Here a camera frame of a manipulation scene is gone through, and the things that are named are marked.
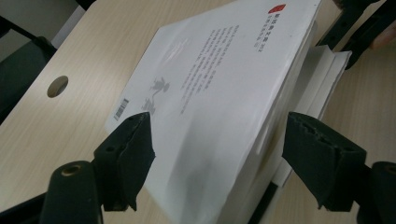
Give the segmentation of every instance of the sketch illustration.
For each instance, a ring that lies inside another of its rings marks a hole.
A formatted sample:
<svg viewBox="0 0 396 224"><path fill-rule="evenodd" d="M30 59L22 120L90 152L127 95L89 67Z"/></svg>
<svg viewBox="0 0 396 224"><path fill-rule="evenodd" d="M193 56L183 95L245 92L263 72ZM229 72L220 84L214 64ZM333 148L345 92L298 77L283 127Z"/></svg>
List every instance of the sketch illustration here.
<svg viewBox="0 0 396 224"><path fill-rule="evenodd" d="M170 83L165 82L165 79L161 77L161 80L154 79L154 84L149 89L154 91L150 98L146 98L145 104L142 105L142 110L148 111L151 115L155 112L155 104L154 104L154 96L157 95L159 92L167 92L169 90Z"/></svg>

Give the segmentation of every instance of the desk grommet hole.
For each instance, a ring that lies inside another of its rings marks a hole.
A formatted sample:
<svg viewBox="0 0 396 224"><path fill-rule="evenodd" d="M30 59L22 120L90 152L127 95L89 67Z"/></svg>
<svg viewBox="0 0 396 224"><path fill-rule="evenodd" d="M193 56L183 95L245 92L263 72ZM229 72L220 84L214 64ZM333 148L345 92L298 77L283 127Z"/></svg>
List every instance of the desk grommet hole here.
<svg viewBox="0 0 396 224"><path fill-rule="evenodd" d="M69 78L66 76L57 77L50 85L47 90L47 95L49 98L54 98L59 96L64 89L67 87L67 83L69 82Z"/></svg>

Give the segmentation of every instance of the barcode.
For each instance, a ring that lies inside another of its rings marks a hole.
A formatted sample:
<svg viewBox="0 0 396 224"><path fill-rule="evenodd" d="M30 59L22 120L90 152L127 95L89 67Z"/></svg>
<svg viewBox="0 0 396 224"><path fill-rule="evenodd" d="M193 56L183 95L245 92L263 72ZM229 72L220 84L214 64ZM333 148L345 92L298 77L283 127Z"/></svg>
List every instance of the barcode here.
<svg viewBox="0 0 396 224"><path fill-rule="evenodd" d="M116 115L114 116L115 120L119 120L119 118L121 117L124 109L126 108L126 106L128 105L129 101L127 99L123 99L119 109L117 110Z"/></svg>

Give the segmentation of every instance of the wooden table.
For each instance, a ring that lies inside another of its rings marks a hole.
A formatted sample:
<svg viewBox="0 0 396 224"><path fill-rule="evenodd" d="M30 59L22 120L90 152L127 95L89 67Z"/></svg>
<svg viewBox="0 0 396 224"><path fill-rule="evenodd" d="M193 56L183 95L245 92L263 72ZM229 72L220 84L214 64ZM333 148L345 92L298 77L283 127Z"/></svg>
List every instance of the wooden table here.
<svg viewBox="0 0 396 224"><path fill-rule="evenodd" d="M157 29L230 0L99 0L61 45L35 83L0 126L0 211L47 190L50 175L70 161L92 160L108 136L111 109ZM325 0L318 35L338 10ZM324 121L367 149L367 164L396 161L396 45L368 50L345 72ZM64 92L48 88L65 76ZM145 189L138 210L106 213L105 223L167 223ZM270 223L353 223L354 212L318 211L313 196L292 175Z"/></svg>

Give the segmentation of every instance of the red logo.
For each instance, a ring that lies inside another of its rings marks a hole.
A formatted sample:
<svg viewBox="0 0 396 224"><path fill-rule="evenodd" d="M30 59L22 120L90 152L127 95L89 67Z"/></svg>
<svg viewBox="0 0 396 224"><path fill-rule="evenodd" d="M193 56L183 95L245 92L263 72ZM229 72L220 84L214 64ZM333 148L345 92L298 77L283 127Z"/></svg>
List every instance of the red logo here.
<svg viewBox="0 0 396 224"><path fill-rule="evenodd" d="M268 12L268 14L271 14L271 13L273 13L273 12L281 11L281 10L283 10L283 8L285 8L285 6L286 6L286 4L273 7L273 9L271 9L271 10Z"/></svg>

